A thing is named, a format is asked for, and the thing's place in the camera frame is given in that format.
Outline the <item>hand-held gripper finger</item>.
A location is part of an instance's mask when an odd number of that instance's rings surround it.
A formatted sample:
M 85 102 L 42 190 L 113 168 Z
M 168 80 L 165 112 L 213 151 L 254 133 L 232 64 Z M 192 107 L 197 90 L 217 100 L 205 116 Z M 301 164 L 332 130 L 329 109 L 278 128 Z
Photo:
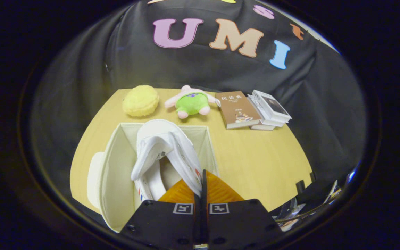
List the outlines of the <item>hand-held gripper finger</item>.
M 199 198 L 180 180 L 158 200 L 144 200 L 120 235 L 143 249 L 193 249 Z
M 264 249 L 283 236 L 258 199 L 244 200 L 216 175 L 202 174 L 202 229 L 208 248 Z

